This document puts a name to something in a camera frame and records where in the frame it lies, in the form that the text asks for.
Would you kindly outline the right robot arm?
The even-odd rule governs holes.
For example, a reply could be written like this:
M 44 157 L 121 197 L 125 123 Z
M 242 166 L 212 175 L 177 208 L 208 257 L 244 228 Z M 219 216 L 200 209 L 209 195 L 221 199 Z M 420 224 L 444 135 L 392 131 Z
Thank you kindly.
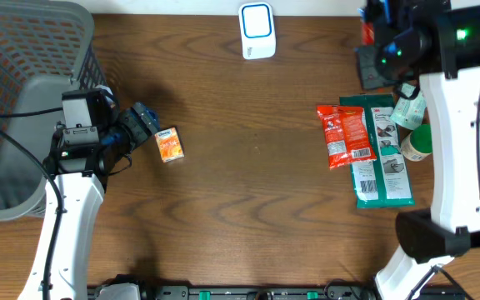
M 416 80 L 432 128 L 427 209 L 396 218 L 398 247 L 371 298 L 414 299 L 447 264 L 480 248 L 480 1 L 368 1 L 373 43 L 357 49 L 366 90 Z

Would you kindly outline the red candy bar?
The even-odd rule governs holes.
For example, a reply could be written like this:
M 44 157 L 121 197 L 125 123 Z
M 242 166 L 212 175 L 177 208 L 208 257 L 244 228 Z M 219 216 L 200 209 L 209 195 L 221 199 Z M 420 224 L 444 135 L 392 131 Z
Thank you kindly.
M 364 46 L 371 46 L 375 43 L 375 32 L 372 22 L 362 22 L 362 44 Z

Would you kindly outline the green 3M gloves package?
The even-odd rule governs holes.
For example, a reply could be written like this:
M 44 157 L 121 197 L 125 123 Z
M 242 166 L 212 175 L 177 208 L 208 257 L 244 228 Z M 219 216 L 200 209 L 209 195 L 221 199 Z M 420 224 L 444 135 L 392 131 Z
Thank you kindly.
M 408 170 L 401 153 L 397 124 L 391 120 L 389 94 L 341 97 L 343 106 L 364 110 L 364 124 L 377 159 L 354 162 L 350 171 L 358 208 L 397 208 L 414 204 Z

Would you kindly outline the light green wrapper packet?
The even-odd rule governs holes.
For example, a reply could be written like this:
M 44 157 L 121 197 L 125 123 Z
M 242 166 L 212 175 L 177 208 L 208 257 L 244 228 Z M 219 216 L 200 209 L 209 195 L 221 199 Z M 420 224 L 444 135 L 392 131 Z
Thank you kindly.
M 427 104 L 421 91 L 413 100 L 400 96 L 390 118 L 397 125 L 414 130 L 422 124 L 426 107 Z

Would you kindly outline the orange Kleenex tissue pack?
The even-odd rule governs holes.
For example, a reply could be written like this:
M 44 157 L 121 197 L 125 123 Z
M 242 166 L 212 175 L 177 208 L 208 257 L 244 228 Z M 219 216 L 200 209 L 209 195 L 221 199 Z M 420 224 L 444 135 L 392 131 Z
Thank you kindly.
M 184 157 L 183 147 L 175 127 L 157 132 L 154 137 L 164 163 Z

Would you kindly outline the green lid jar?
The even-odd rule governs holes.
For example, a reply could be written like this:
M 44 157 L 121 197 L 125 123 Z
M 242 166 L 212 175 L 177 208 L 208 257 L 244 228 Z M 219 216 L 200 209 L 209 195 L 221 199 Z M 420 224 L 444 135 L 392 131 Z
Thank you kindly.
M 422 124 L 410 132 L 401 143 L 402 155 L 410 161 L 419 162 L 433 152 L 431 126 Z

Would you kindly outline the red snack bag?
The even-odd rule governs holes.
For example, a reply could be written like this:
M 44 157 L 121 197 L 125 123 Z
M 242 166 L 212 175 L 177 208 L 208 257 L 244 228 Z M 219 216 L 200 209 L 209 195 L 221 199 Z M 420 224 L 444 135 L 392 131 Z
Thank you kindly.
M 328 151 L 330 169 L 377 159 L 366 129 L 364 109 L 349 106 L 317 106 Z

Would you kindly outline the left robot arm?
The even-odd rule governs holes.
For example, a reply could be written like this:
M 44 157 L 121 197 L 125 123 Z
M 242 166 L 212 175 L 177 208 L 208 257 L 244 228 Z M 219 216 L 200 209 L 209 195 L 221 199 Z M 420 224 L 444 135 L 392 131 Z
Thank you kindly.
M 85 299 L 93 228 L 115 165 L 159 130 L 140 102 L 122 110 L 107 87 L 62 94 L 62 128 L 42 164 L 46 207 L 21 299 Z

